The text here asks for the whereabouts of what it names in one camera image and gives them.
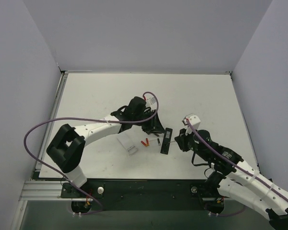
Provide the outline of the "black remote control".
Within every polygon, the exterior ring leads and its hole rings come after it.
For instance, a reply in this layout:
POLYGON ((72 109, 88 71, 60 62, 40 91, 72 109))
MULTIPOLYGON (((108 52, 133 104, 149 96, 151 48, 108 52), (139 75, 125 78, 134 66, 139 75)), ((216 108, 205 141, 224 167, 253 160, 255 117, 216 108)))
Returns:
POLYGON ((173 132, 172 128, 167 127, 165 129, 165 133, 164 133, 163 141, 162 141, 162 145, 161 145, 161 150, 160 150, 161 154, 168 155, 169 147, 170 147, 170 143, 171 143, 172 132, 173 132))

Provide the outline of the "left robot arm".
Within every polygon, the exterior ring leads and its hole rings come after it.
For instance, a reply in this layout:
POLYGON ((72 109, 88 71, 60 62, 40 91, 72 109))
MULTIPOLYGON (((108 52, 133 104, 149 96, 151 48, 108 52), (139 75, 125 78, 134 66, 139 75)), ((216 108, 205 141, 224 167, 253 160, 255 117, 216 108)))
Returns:
POLYGON ((49 143, 46 153, 71 181, 72 192, 83 197, 89 191, 87 177, 80 167, 84 148, 101 138, 122 133, 133 126, 141 127, 142 131, 149 135, 163 134, 165 129, 159 120, 158 108, 159 102, 155 96, 135 96, 128 105, 120 107, 101 120, 77 127, 64 124, 49 143))

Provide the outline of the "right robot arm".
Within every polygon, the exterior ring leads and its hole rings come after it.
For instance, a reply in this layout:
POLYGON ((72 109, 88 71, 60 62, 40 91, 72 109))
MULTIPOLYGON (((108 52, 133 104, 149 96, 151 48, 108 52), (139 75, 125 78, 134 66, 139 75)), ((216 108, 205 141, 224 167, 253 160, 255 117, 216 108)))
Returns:
POLYGON ((275 230, 288 230, 288 191, 264 177, 230 148, 212 141, 207 130, 181 129, 175 141, 183 152, 193 151, 213 169, 207 187, 253 209, 275 230))

